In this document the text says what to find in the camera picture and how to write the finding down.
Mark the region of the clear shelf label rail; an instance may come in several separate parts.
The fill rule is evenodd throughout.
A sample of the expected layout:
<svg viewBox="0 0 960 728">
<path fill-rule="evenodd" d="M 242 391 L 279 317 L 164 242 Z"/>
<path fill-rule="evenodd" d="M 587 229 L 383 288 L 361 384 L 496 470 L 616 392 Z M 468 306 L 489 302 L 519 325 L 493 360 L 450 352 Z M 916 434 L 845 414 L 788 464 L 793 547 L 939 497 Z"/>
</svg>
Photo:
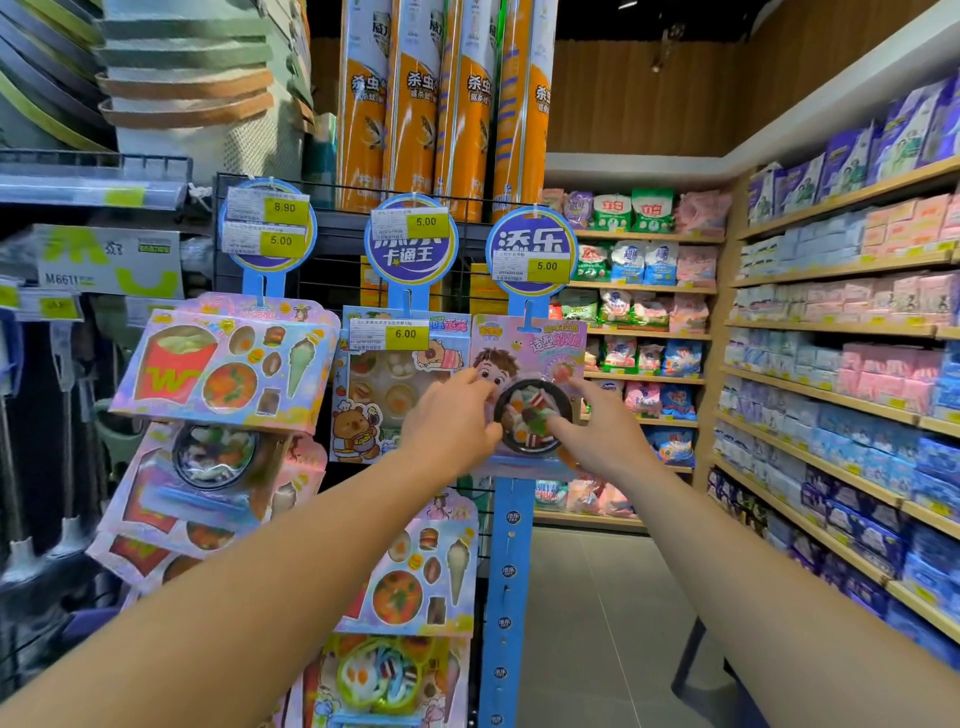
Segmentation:
<svg viewBox="0 0 960 728">
<path fill-rule="evenodd" d="M 188 156 L 0 150 L 0 203 L 174 212 L 193 167 Z"/>
</svg>

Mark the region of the dark blue bag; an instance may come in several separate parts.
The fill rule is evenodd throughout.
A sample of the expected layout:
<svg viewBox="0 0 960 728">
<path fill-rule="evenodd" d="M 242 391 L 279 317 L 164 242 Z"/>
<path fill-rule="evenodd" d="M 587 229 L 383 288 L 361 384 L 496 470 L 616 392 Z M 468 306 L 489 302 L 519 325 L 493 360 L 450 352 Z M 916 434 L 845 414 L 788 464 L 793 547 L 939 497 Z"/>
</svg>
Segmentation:
<svg viewBox="0 0 960 728">
<path fill-rule="evenodd" d="M 708 728 L 771 728 L 699 616 L 694 617 L 669 690 Z"/>
</svg>

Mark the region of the pink toy pan food packet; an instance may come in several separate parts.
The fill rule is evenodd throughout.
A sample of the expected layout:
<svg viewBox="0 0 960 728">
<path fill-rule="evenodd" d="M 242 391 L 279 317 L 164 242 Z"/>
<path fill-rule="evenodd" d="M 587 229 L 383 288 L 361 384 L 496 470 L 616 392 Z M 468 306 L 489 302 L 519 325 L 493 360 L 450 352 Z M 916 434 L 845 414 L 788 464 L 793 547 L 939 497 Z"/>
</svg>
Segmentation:
<svg viewBox="0 0 960 728">
<path fill-rule="evenodd" d="M 470 361 L 495 385 L 486 418 L 502 427 L 483 476 L 570 481 L 576 461 L 549 428 L 550 417 L 574 423 L 588 328 L 584 321 L 483 314 L 473 318 Z"/>
</svg>

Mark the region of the yellow box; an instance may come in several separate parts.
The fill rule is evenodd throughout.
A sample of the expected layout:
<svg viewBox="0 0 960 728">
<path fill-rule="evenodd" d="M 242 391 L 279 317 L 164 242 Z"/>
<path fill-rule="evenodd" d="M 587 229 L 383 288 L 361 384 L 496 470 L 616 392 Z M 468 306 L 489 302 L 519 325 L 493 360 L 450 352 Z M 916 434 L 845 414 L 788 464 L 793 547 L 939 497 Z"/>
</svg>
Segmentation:
<svg viewBox="0 0 960 728">
<path fill-rule="evenodd" d="M 509 295 L 494 281 L 486 263 L 470 263 L 467 297 L 471 316 L 509 313 Z"/>
<path fill-rule="evenodd" d="M 402 309 L 403 303 L 398 297 L 390 302 L 392 281 L 384 278 L 371 264 L 366 255 L 359 258 L 360 303 L 361 307 L 374 309 Z"/>
</svg>

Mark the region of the blue hanging display strip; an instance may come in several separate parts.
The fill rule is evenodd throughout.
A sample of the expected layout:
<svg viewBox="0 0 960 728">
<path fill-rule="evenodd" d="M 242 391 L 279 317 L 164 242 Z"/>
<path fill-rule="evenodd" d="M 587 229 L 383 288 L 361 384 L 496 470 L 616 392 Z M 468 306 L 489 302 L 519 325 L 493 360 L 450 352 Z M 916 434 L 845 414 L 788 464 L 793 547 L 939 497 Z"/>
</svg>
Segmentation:
<svg viewBox="0 0 960 728">
<path fill-rule="evenodd" d="M 531 461 L 500 444 L 481 469 L 493 478 L 488 587 L 477 728 L 516 728 L 534 526 Z"/>
</svg>

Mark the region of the black bowl toy food packet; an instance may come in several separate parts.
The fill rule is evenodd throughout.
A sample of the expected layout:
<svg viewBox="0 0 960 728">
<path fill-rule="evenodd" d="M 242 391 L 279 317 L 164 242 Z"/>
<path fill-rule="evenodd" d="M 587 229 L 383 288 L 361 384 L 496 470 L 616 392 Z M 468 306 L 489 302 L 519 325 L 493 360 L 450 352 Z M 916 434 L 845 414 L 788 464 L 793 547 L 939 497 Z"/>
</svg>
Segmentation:
<svg viewBox="0 0 960 728">
<path fill-rule="evenodd" d="M 204 560 L 303 506 L 326 474 L 325 448 L 305 433 L 226 425 L 151 424 L 97 527 L 122 552 Z"/>
</svg>

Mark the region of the stack of grey round basins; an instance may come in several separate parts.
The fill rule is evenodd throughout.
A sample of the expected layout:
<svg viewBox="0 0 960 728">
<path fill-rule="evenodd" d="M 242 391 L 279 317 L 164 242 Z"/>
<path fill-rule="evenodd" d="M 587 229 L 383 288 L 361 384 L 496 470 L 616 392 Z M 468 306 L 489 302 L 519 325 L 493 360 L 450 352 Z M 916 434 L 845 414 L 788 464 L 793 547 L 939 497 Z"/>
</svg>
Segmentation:
<svg viewBox="0 0 960 728">
<path fill-rule="evenodd" d="M 0 150 L 116 150 L 99 109 L 102 16 L 102 0 L 0 0 Z"/>
</svg>

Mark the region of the person's left hand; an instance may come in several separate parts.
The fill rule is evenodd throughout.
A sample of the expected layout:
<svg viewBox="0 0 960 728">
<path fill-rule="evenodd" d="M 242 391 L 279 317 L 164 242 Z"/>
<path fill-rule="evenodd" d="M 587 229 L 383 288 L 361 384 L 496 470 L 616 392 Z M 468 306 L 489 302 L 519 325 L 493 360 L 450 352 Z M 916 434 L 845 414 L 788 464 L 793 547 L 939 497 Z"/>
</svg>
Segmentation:
<svg viewBox="0 0 960 728">
<path fill-rule="evenodd" d="M 400 462 L 428 488 L 449 486 L 493 452 L 481 451 L 487 404 L 496 385 L 474 368 L 433 383 L 402 425 Z"/>
</svg>

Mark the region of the wooden end shelf unit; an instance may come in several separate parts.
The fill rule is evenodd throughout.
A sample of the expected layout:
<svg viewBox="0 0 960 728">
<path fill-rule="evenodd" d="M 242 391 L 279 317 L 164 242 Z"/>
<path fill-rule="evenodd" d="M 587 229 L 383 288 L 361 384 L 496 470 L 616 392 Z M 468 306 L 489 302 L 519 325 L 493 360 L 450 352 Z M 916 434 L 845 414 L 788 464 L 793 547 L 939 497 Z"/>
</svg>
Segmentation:
<svg viewBox="0 0 960 728">
<path fill-rule="evenodd" d="M 620 397 L 659 459 L 692 484 L 723 236 L 579 233 L 555 319 L 586 323 L 583 376 Z"/>
</svg>

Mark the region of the rows of laundry detergent bags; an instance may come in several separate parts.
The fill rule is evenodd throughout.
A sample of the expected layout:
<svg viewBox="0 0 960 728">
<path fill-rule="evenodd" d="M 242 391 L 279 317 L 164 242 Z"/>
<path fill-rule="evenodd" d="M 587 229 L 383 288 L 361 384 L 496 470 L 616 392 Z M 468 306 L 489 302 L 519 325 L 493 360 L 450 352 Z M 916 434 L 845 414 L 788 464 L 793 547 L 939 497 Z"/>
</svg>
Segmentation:
<svg viewBox="0 0 960 728">
<path fill-rule="evenodd" d="M 585 324 L 583 376 L 618 395 L 659 460 L 694 485 L 731 192 L 546 189 L 543 200 L 580 245 L 551 316 Z"/>
</svg>

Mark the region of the white green mop box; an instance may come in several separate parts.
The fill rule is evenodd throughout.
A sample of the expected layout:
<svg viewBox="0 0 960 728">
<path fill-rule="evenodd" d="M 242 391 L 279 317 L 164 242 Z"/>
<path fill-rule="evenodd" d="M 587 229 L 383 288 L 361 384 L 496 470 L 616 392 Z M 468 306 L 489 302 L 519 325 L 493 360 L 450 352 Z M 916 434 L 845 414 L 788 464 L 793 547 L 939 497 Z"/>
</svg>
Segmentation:
<svg viewBox="0 0 960 728">
<path fill-rule="evenodd" d="M 0 240 L 0 273 L 73 293 L 181 300 L 180 250 L 175 231 L 33 224 Z"/>
</svg>

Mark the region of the rows of dark blue packets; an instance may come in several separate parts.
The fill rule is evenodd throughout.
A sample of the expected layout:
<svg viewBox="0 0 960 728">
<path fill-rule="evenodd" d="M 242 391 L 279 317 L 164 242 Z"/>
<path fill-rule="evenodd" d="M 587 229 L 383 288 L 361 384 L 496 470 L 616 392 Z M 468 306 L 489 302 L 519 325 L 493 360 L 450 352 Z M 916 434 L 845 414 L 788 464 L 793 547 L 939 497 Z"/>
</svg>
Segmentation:
<svg viewBox="0 0 960 728">
<path fill-rule="evenodd" d="M 726 373 L 714 502 L 960 673 L 960 433 Z"/>
</svg>

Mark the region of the row of purple white packets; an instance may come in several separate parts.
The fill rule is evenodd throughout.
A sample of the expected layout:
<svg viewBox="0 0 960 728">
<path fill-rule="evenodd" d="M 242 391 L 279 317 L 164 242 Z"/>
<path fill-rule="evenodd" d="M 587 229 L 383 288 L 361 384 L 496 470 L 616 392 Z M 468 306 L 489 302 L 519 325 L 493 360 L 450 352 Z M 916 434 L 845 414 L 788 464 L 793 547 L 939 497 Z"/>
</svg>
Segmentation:
<svg viewBox="0 0 960 728">
<path fill-rule="evenodd" d="M 772 162 L 754 173 L 747 221 L 771 222 L 956 156 L 960 65 L 895 98 L 867 125 L 834 134 L 810 159 L 792 167 Z"/>
</svg>

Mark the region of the bear print toy dumpling packet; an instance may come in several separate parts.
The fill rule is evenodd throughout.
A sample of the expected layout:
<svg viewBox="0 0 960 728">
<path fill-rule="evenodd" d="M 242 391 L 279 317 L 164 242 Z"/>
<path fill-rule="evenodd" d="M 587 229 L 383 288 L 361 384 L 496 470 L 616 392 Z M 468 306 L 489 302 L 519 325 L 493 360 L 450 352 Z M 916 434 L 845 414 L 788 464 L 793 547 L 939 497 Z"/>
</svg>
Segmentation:
<svg viewBox="0 0 960 728">
<path fill-rule="evenodd" d="M 333 462 L 368 465 L 399 446 L 404 421 L 429 387 L 466 366 L 471 317 L 350 305 L 342 313 L 331 372 L 329 456 Z M 350 352 L 347 329 L 354 318 L 428 319 L 429 348 Z"/>
</svg>

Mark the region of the white woven plastic basket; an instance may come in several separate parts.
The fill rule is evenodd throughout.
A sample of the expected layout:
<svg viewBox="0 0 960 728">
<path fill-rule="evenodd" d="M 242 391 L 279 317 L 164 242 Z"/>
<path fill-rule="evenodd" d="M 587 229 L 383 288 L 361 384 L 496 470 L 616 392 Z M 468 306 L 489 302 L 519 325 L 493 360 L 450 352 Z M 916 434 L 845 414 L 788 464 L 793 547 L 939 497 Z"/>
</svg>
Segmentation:
<svg viewBox="0 0 960 728">
<path fill-rule="evenodd" d="M 232 122 L 162 122 L 157 113 L 109 111 L 123 154 L 186 158 L 191 180 L 207 185 L 220 174 L 294 180 L 301 175 L 306 129 L 275 109 Z"/>
</svg>

